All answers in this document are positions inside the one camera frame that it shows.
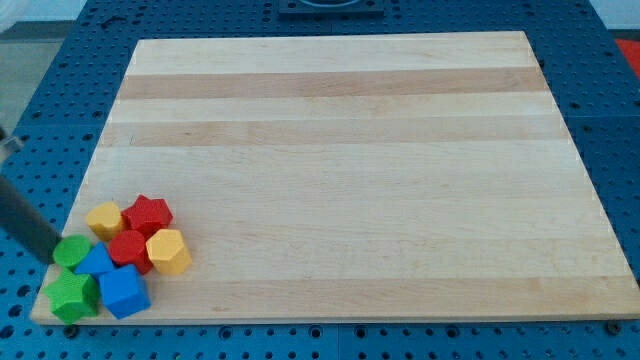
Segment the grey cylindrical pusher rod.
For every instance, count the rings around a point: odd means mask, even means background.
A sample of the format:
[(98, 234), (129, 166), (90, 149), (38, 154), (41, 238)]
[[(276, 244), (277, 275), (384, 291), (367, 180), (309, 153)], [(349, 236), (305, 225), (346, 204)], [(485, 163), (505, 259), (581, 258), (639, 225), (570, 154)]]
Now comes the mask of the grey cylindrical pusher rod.
[(54, 250), (61, 241), (59, 232), (4, 176), (1, 177), (1, 228), (41, 263), (54, 263)]

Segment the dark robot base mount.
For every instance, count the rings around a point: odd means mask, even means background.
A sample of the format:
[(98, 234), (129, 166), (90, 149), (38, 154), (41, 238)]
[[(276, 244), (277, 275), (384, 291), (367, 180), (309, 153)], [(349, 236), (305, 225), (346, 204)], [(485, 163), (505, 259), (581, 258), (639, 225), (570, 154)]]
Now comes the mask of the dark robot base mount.
[(277, 0), (281, 18), (384, 14), (383, 0)]

